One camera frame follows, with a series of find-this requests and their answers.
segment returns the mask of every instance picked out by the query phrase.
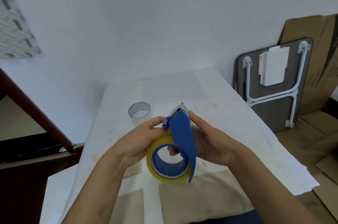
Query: dark wooden floor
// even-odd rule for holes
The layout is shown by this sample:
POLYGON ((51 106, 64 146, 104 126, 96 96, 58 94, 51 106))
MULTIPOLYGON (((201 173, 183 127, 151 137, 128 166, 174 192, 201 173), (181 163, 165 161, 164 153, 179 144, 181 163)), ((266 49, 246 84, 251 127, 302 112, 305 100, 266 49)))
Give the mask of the dark wooden floor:
POLYGON ((0 169, 0 223, 39 223, 48 177, 77 164, 79 160, 80 154, 71 154, 0 169))

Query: person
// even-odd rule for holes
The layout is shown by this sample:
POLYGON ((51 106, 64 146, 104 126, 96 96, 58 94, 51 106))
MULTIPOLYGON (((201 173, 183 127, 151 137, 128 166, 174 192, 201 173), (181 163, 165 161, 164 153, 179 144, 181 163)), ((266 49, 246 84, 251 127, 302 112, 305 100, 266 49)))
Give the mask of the person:
MULTIPOLYGON (((197 156, 228 166, 263 223, 318 224, 319 220, 268 170, 245 145, 189 111, 197 156)), ((170 133, 155 128, 165 117, 135 127, 100 158, 62 224, 108 223, 127 167, 146 156, 151 142, 170 133)), ((170 155, 178 152, 168 148, 170 155)))

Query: person's left hand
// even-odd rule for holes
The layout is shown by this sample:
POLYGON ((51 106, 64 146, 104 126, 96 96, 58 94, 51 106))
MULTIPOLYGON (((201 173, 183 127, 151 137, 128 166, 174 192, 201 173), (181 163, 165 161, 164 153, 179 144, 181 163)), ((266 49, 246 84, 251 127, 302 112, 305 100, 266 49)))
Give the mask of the person's left hand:
POLYGON ((161 136, 170 134, 170 130, 155 128, 163 123, 164 116, 146 121, 120 138, 111 148, 114 154, 120 154, 126 167, 133 166, 146 156, 151 142, 161 136))

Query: diamond plate texture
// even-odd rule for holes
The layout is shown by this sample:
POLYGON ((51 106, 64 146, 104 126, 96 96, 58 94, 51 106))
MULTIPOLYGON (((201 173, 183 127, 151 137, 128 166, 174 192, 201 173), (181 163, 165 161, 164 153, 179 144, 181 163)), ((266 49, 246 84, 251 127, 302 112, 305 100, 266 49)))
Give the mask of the diamond plate texture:
POLYGON ((32 33, 22 29, 24 21, 19 10, 11 9, 8 0, 0 0, 0 58, 26 58, 41 53, 38 46, 32 46, 32 33))

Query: blue tape core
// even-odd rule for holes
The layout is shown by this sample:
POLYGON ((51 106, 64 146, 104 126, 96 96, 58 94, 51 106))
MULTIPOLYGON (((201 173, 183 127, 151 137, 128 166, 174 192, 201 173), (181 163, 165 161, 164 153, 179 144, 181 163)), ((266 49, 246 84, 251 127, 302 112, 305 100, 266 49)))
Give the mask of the blue tape core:
POLYGON ((159 173, 165 176, 173 177, 173 176, 180 175, 182 172, 184 172, 184 170, 188 166, 188 157, 187 157, 187 154, 177 145, 164 144, 156 148, 156 150, 152 154, 152 163, 155 169, 159 173), (158 151, 165 146, 170 146, 170 147, 173 147, 179 150, 179 152, 181 153, 181 156, 183 157, 183 160, 178 163, 168 163, 168 162, 163 161, 161 157, 159 157, 158 151))

